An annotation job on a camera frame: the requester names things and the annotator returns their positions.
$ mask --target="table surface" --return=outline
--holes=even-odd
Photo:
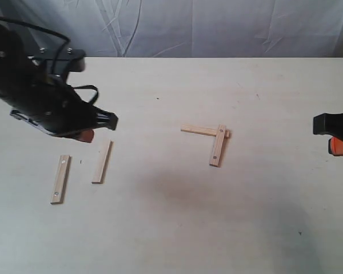
[[[312,134],[314,116],[343,112],[343,59],[86,61],[69,83],[119,116],[92,144],[0,101],[0,274],[343,273],[343,157]],[[232,131],[220,168],[214,138],[183,124]],[[61,154],[65,201],[50,205]]]

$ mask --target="metal screw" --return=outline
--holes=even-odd
[[[4,51],[0,51],[0,58],[4,58],[6,56],[6,53]]]

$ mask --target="small wooden plank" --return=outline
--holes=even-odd
[[[202,135],[208,135],[208,136],[216,136],[217,130],[214,130],[212,128],[203,128],[203,127],[194,127],[194,126],[187,126],[183,125],[181,127],[181,131],[189,132],[189,133],[196,133],[196,134],[202,134]],[[230,131],[225,131],[225,138],[230,138]]]
[[[62,204],[69,171],[70,155],[61,155],[59,158],[55,185],[52,192],[51,204]]]
[[[93,181],[91,181],[92,184],[101,184],[103,181],[104,171],[105,171],[111,145],[112,145],[111,140],[105,140],[101,147],[101,154],[99,156],[98,165],[94,173]]]
[[[225,139],[225,132],[226,126],[223,124],[219,124],[217,128],[215,144],[213,145],[213,152],[210,158],[210,166],[218,167],[218,163],[220,162],[222,144],[224,143]]]

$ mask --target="white backdrop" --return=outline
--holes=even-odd
[[[89,56],[343,57],[343,0],[14,2]]]

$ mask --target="wooden stick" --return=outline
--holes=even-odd
[[[61,155],[59,158],[55,185],[51,197],[51,204],[62,204],[69,171],[70,155]]]
[[[220,161],[222,144],[225,139],[226,126],[223,124],[218,125],[217,135],[215,139],[215,144],[213,146],[213,152],[210,158],[210,166],[218,167],[218,162]]]
[[[95,170],[93,181],[91,181],[91,183],[93,183],[93,184],[101,184],[102,183],[102,180],[104,178],[104,171],[105,171],[105,167],[106,167],[106,162],[108,159],[108,154],[109,154],[111,145],[112,145],[111,140],[105,140],[104,144],[102,145],[101,155],[99,157],[97,169]]]
[[[213,130],[211,128],[203,128],[203,127],[193,127],[193,126],[187,126],[183,125],[181,127],[181,131],[189,132],[189,133],[196,133],[196,134],[202,134],[202,135],[208,135],[208,136],[216,136],[217,130]],[[225,138],[230,138],[230,131],[225,131]]]

